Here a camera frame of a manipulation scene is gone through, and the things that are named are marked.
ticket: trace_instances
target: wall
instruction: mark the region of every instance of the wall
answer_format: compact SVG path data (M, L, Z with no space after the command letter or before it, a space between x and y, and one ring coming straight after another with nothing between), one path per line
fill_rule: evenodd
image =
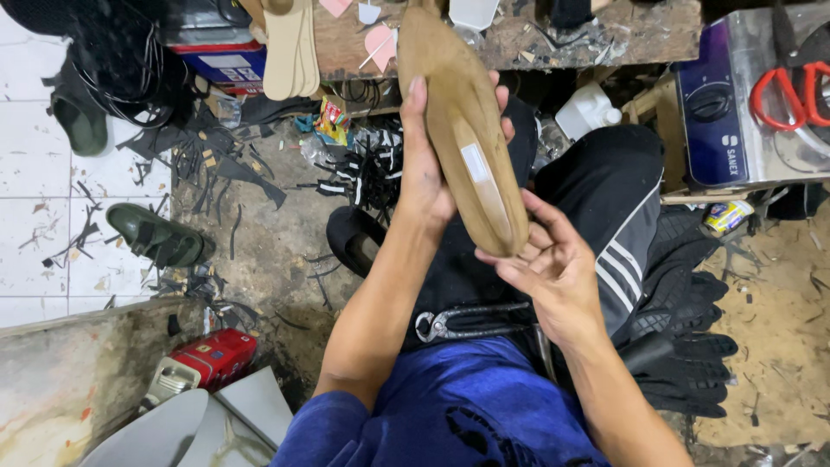
M202 322L198 303L165 298L0 329L0 465L77 465L133 419L159 359Z

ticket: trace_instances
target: pink paper cutout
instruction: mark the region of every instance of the pink paper cutout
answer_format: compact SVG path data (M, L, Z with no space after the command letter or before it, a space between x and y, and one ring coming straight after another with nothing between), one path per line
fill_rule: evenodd
M366 45L366 52L372 53L375 49L378 48L383 41L392 36L392 30L389 29L388 26L381 24L374 27L369 34L366 35L366 40L364 44ZM372 60L374 64L380 68L380 72L383 73L386 70L386 65L389 63L389 59L395 57L395 51L397 49L397 45L395 44L395 38L392 37L382 47L380 50L374 54Z
M334 17L340 17L346 8L352 4L352 0L320 0L320 5L323 5L329 13Z

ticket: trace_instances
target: red scissors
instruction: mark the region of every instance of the red scissors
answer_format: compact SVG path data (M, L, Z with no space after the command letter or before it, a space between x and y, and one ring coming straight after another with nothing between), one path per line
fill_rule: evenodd
M787 11L780 0L773 6L773 44L778 66L764 73L749 94L749 108L759 120L780 131L793 131L809 122L818 126L830 126L830 119L818 113L816 103L816 81L821 75L830 76L830 25L823 25L817 31L817 39L810 47L801 47L795 44L795 31L789 21ZM788 71L802 68L804 74L803 100L793 88ZM784 94L789 107L789 113L795 120L793 123L775 120L764 113L763 94L767 85L775 79L778 88Z

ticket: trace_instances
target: white tile floor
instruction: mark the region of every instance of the white tile floor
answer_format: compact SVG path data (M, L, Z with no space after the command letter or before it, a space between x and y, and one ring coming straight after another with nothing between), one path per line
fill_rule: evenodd
M52 89L41 84L65 56L60 38L32 34L0 8L0 327L97 311L113 295L123 306L154 294L150 261L125 244L104 244L116 235L104 216L115 203L158 207L170 192L170 171L157 161L144 185L136 185L135 163L146 161L115 144L139 128L109 117L102 155L71 153L63 129L46 114ZM45 268L42 261L66 248L93 205L79 181L103 209L92 214L100 232L84 248L92 258L71 255L64 268ZM162 213L169 217L167 204Z

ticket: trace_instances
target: scissors handle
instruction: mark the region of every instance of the scissors handle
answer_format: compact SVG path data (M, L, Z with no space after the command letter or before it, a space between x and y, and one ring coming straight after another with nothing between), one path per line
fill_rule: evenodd
M804 65L804 106L807 107L807 119L813 125L830 126L830 119L818 114L816 107L816 77L818 73L830 76L830 66L823 61Z
M771 116L764 113L764 103L762 99L764 89L767 87L769 82L773 80L773 78L775 78L775 82L778 83L778 87L787 99L793 118L795 118L794 123L784 123L775 120ZM749 108L759 120L769 126L772 126L776 130L792 131L801 127L807 121L807 112L804 110L804 106L801 104L798 94L796 94L793 89L793 83L790 82L789 76L787 76L787 70L781 67L767 71L763 76L761 76L761 79L755 83L755 86L752 87L752 92L749 94Z

